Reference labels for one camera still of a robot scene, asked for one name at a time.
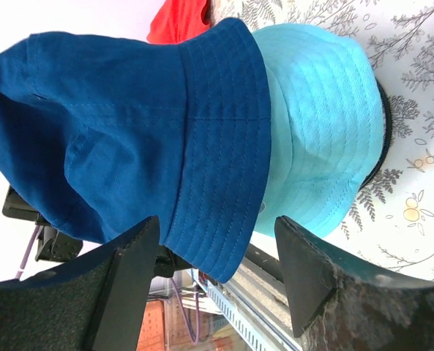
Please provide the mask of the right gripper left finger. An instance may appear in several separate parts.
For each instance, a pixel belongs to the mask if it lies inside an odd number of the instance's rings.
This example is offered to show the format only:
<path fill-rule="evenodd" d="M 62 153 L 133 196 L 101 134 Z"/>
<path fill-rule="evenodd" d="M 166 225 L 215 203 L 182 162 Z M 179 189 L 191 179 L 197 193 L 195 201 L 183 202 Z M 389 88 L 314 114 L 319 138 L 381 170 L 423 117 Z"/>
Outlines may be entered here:
<path fill-rule="evenodd" d="M 135 350 L 159 237 L 151 216 L 74 260 L 0 282 L 0 350 Z"/>

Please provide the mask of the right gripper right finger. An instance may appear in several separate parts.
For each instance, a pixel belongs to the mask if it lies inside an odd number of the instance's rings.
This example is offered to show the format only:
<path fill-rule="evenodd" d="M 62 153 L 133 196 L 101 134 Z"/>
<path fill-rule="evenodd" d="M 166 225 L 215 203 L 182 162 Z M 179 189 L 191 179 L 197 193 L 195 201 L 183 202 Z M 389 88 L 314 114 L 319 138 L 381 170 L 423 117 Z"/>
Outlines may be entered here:
<path fill-rule="evenodd" d="M 434 282 L 369 263 L 286 216 L 274 231 L 306 350 L 434 350 Z"/>

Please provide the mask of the dark blue bucket hat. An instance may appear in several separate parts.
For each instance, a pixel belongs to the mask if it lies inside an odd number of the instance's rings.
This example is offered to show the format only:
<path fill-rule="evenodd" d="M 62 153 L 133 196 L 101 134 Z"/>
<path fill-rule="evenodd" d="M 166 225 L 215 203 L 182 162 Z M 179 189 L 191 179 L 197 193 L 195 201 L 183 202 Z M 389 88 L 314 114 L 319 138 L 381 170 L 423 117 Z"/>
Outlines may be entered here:
<path fill-rule="evenodd" d="M 148 216 L 219 282 L 236 272 L 271 153 L 261 52 L 223 20 L 178 45 L 65 32 L 0 53 L 0 171 L 55 228 L 112 241 Z"/>

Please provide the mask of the teal bucket hat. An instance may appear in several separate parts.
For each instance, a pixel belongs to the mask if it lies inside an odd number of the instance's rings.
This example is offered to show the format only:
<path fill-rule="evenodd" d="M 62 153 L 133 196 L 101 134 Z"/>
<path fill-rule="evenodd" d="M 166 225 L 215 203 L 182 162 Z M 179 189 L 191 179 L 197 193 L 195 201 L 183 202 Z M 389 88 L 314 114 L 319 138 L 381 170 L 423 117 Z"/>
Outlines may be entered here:
<path fill-rule="evenodd" d="M 257 30 L 272 106 L 272 151 L 255 231 L 288 216 L 324 237 L 348 214 L 379 159 L 383 109 L 362 46 L 317 26 Z"/>

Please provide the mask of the black wire hat stand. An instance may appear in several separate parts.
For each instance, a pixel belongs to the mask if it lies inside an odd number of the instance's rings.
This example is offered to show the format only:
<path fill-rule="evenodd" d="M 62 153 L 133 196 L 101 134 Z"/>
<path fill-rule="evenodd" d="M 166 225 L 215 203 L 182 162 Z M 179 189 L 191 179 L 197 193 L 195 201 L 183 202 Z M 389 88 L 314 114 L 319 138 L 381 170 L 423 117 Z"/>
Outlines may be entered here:
<path fill-rule="evenodd" d="M 360 190 L 365 188 L 366 185 L 368 185 L 374 179 L 374 177 L 377 176 L 377 174 L 381 170 L 382 165 L 386 160 L 387 154 L 390 149 L 390 145 L 392 143 L 393 118 L 392 118 L 391 104 L 389 102 L 389 98 L 383 86 L 381 85 L 378 79 L 376 79 L 376 84 L 380 93 L 381 104 L 383 109 L 384 134 L 382 140 L 382 149 L 381 149 L 381 154 L 379 156 L 379 159 L 375 164 L 375 167 L 371 170 L 370 174 L 362 182 L 362 185 L 359 188 Z"/>

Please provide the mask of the red cloth hat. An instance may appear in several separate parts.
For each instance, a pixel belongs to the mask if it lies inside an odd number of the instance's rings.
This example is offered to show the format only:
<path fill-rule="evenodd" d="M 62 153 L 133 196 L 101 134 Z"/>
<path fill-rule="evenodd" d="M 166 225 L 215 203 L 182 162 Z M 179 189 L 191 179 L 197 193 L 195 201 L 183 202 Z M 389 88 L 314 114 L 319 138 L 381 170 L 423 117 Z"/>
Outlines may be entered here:
<path fill-rule="evenodd" d="M 156 45 L 179 44 L 211 28 L 209 0 L 166 0 L 151 22 L 146 40 Z"/>

